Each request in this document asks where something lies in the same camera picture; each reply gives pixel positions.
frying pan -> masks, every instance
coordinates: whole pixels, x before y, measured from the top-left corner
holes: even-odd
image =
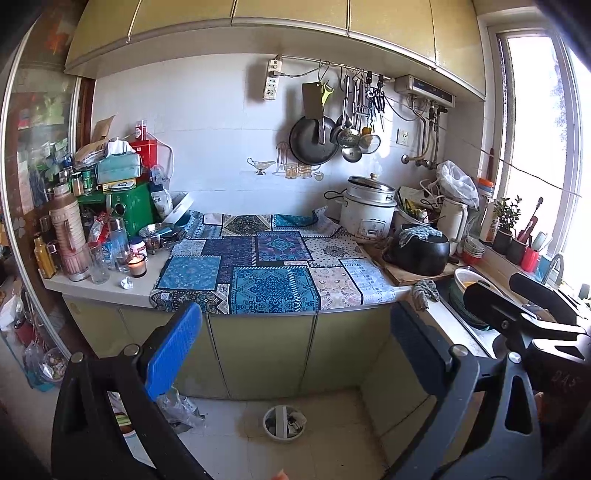
[[[335,122],[324,117],[324,131],[330,138]],[[338,145],[325,142],[322,145],[318,138],[319,120],[303,116],[292,127],[290,132],[290,150],[293,156],[306,165],[321,165],[328,162],[339,150]]]

wooden cutting board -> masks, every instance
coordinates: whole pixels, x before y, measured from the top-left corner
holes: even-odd
[[[382,268],[383,272],[386,273],[390,277],[390,279],[394,282],[394,285],[397,287],[405,287],[407,285],[414,285],[419,280],[425,280],[430,278],[431,280],[439,280],[440,278],[449,277],[453,275],[456,271],[456,268],[460,265],[453,265],[448,263],[445,266],[445,269],[440,275],[436,275],[435,277],[423,277],[422,275],[416,275],[414,273],[407,272],[396,265],[392,265],[391,263],[387,263],[382,258],[382,251],[378,248],[373,247],[372,245],[364,245],[363,249],[369,254],[374,262],[376,262]]]

yellow bottle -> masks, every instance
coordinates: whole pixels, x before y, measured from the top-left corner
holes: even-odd
[[[34,237],[35,242],[35,258],[37,259],[37,265],[41,271],[43,278],[51,278],[56,274],[57,269],[53,264],[51,255],[47,251],[47,245],[43,241],[40,233],[36,233]]]

potted plant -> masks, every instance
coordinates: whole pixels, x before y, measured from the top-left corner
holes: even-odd
[[[511,202],[509,202],[509,198],[501,198],[495,203],[495,213],[499,219],[499,229],[495,235],[495,241],[492,243],[492,249],[501,255],[507,253],[511,244],[515,224],[521,215],[521,209],[519,208],[521,200],[523,199],[519,198],[518,195]]]

white rice cooker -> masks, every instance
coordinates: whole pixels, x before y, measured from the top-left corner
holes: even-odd
[[[349,177],[349,186],[341,192],[343,198],[334,197],[342,205],[340,224],[359,243],[386,238],[396,208],[396,189],[377,181],[375,173],[370,177]]]

